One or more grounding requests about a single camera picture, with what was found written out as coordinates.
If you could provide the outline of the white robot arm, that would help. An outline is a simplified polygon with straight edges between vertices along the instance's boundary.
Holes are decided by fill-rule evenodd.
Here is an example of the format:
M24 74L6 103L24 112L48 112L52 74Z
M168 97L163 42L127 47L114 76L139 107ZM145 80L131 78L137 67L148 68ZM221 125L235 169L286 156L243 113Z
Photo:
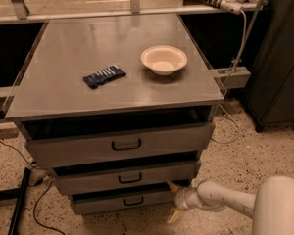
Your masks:
M221 212L226 207L252 219L252 235L294 235L294 179L274 176L267 179L256 194L222 187L204 180L196 187L168 185L174 205L168 223L177 221L189 210Z

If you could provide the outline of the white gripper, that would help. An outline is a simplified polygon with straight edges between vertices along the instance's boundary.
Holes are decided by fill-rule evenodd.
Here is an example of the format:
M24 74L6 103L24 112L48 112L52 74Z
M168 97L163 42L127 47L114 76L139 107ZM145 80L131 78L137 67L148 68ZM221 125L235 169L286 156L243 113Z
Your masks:
M200 202L196 188L181 188L180 185L175 184L171 181L168 181L167 184L173 192L176 192L174 198L176 208L171 209L170 216L167 220L167 223L172 224L182 217L183 211L189 211L191 209L198 208Z

